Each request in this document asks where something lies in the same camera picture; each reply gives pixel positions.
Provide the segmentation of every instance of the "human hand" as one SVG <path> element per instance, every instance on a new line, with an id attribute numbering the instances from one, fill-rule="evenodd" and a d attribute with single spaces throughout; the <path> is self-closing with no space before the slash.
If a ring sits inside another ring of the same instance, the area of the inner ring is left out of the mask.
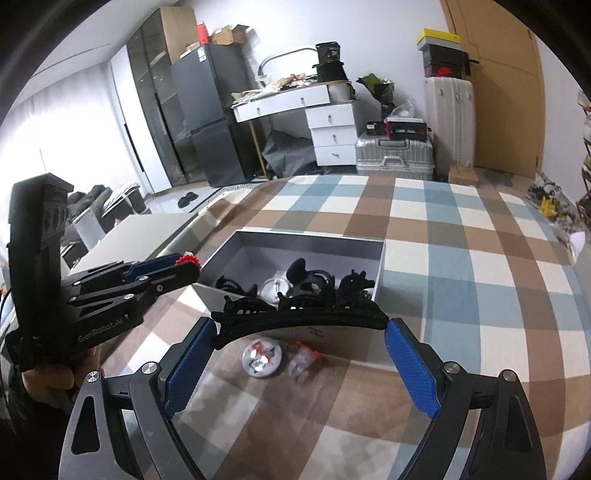
<path id="1" fill-rule="evenodd" d="M 100 371 L 100 345 L 86 351 L 85 357 L 73 368 L 65 365 L 42 365 L 21 374 L 22 384 L 29 396 L 39 403 L 60 408 L 52 390 L 80 388 L 89 372 Z"/>

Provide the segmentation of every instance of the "plaid bedsheet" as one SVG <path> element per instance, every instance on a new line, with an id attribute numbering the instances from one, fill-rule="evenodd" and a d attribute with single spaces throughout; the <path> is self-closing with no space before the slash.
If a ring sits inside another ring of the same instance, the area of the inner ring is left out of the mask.
<path id="1" fill-rule="evenodd" d="M 590 316 L 566 249 L 533 207 L 443 183 L 295 177 L 221 197 L 161 254 L 188 250 L 203 262 L 246 226 L 385 239 L 382 309 L 444 361 L 486 375 L 517 372 L 548 478 L 567 478 L 578 465 L 591 441 Z M 191 287 L 160 298 L 106 372 L 158 360 L 205 310 Z M 398 477 L 428 419 L 395 371 L 327 357 L 304 382 L 257 380 L 239 364 L 244 342 L 212 358 L 175 418 L 208 478 Z M 446 478 L 459 477 L 476 422 L 473 411 Z"/>

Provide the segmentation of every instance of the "refrigerator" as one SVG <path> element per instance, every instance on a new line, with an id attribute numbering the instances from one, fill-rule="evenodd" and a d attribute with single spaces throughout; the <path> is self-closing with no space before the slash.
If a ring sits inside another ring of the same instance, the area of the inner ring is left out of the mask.
<path id="1" fill-rule="evenodd" d="M 239 45 L 205 44 L 171 66 L 191 141 L 212 187 L 250 181 L 258 170 L 248 122 L 237 123 L 232 93 L 253 88 Z"/>

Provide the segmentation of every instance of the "gray box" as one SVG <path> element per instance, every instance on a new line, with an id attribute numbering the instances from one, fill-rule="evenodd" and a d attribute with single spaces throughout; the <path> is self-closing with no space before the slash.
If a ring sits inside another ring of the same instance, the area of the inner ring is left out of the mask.
<path id="1" fill-rule="evenodd" d="M 336 287 L 351 270 L 365 270 L 366 277 L 375 280 L 372 294 L 372 300 L 375 300 L 381 285 L 384 249 L 384 241 L 378 240 L 243 229 L 236 231 L 205 262 L 194 288 L 210 311 L 221 311 L 225 295 L 239 298 L 214 288 L 221 275 L 238 282 L 245 290 L 254 283 L 260 288 L 268 278 L 285 272 L 293 261 L 305 258 L 308 270 L 326 270 L 334 275 Z M 384 333 L 377 330 L 340 326 L 289 327 L 269 330 L 265 335 L 288 342 L 300 340 L 322 353 L 392 366 L 384 346 Z"/>

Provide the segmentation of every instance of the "wooden door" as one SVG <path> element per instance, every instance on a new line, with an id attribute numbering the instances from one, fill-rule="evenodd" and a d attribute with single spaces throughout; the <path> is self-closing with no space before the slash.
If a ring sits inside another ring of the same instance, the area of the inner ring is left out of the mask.
<path id="1" fill-rule="evenodd" d="M 493 0 L 441 0 L 472 64 L 475 166 L 532 177 L 541 165 L 544 90 L 534 34 Z"/>

